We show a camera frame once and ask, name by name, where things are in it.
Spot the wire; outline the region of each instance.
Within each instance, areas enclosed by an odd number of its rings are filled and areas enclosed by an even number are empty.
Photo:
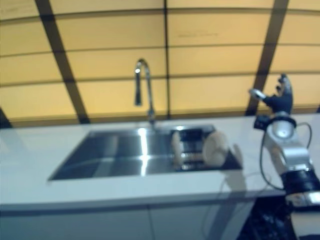
[[[308,144],[306,145],[306,148],[308,149],[309,146],[310,146],[310,143],[311,143],[311,140],[312,140],[312,128],[311,128],[311,125],[307,122],[300,122],[298,123],[296,126],[297,127],[300,127],[300,126],[307,126],[308,129],[309,129],[309,140],[308,140]]]
[[[263,148],[264,148],[264,142],[265,142],[265,137],[266,137],[266,131],[263,134],[263,138],[261,141],[261,145],[260,145],[260,154],[259,154],[259,167],[260,167],[260,173],[262,175],[263,180],[266,182],[266,184],[268,184],[270,187],[277,189],[277,190],[284,190],[281,187],[278,187],[276,185],[273,185],[266,177],[264,169],[263,169],[263,165],[262,165],[262,153],[263,153]]]

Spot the white cabinet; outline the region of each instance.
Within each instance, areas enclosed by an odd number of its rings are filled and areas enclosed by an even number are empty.
[[[147,209],[1,216],[1,240],[152,240]]]
[[[151,207],[155,240],[235,240],[253,205],[254,200]]]

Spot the faucet spout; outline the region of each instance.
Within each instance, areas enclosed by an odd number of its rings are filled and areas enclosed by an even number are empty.
[[[147,83],[147,91],[148,91],[148,102],[149,102],[149,110],[147,111],[148,121],[154,126],[156,120],[156,113],[154,110],[153,97],[152,97],[152,89],[151,89],[151,79],[150,79],[150,70],[147,62],[140,58],[135,65],[134,73],[135,73],[135,100],[134,104],[136,106],[142,105],[141,100],[141,67],[144,67],[145,79]]]

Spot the robotic hand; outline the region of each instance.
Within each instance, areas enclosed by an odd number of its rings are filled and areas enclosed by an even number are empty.
[[[269,151],[273,165],[281,177],[287,206],[293,210],[290,220],[295,238],[299,239],[302,233],[306,236],[306,227],[301,228],[302,223],[306,223],[309,229],[307,233],[309,235],[317,233],[319,234],[317,239],[320,239],[320,181],[315,174],[308,149],[299,141],[296,121],[290,117],[293,106],[290,80],[282,74],[278,81],[280,83],[276,86],[278,95],[267,96],[257,89],[249,90],[252,97],[263,101],[273,112],[271,117],[258,115],[254,128],[264,131],[261,146]]]

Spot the sink basin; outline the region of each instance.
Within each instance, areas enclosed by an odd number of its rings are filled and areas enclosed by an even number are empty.
[[[214,131],[212,125],[91,131],[49,180],[176,172],[172,133],[182,129]]]

